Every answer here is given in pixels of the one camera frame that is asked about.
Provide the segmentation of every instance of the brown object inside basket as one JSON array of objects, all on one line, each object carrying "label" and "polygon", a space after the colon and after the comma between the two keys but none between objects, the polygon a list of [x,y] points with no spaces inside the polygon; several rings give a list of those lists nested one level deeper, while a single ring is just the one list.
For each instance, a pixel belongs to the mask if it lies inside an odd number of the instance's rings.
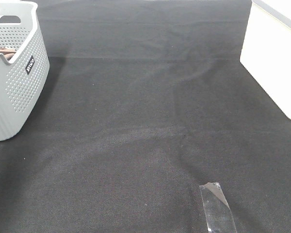
[{"label": "brown object inside basket", "polygon": [[0,49],[0,53],[2,53],[7,60],[10,60],[16,53],[16,50],[3,48]]}]

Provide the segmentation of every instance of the black cloth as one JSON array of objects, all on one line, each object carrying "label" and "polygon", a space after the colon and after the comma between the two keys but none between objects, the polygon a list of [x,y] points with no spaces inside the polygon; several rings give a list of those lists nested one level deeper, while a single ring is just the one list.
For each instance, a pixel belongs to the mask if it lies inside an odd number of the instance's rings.
[{"label": "black cloth", "polygon": [[0,233],[291,233],[291,121],[240,64],[249,0],[37,0],[50,71],[0,142]]}]

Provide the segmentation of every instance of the basket rim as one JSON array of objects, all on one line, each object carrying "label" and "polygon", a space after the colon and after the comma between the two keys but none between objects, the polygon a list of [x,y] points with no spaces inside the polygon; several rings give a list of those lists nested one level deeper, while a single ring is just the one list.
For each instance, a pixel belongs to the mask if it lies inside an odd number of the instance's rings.
[{"label": "basket rim", "polygon": [[16,51],[14,56],[9,61],[4,57],[4,55],[2,53],[0,53],[1,61],[4,62],[7,66],[10,66],[18,60],[18,58],[21,56],[21,54],[23,53],[23,51],[25,50],[27,45],[32,40],[34,34],[38,30],[38,20],[37,20],[37,15],[36,15],[38,4],[36,2],[33,2],[33,1],[18,1],[18,2],[2,1],[2,2],[0,2],[0,4],[27,4],[27,5],[32,6],[32,9],[31,9],[32,29],[31,29],[29,35],[27,36],[27,38],[24,40],[22,45],[19,47],[19,49]]}]

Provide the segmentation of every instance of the perforated basket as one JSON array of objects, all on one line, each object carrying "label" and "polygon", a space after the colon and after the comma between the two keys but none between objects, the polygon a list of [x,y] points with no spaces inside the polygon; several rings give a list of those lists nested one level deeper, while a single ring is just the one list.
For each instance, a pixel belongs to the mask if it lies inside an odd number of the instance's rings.
[{"label": "perforated basket", "polygon": [[34,2],[0,2],[0,16],[20,19],[20,23],[0,23],[0,48],[17,50],[10,61],[0,54],[0,141],[19,132],[48,75],[49,60],[36,9]]}]

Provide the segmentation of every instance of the clear plastic strip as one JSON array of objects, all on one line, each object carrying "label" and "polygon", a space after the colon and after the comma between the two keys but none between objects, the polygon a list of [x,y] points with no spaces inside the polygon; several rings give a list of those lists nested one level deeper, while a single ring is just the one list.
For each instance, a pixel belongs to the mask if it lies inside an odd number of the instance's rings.
[{"label": "clear plastic strip", "polygon": [[199,187],[209,233],[237,233],[234,218],[219,183]]}]

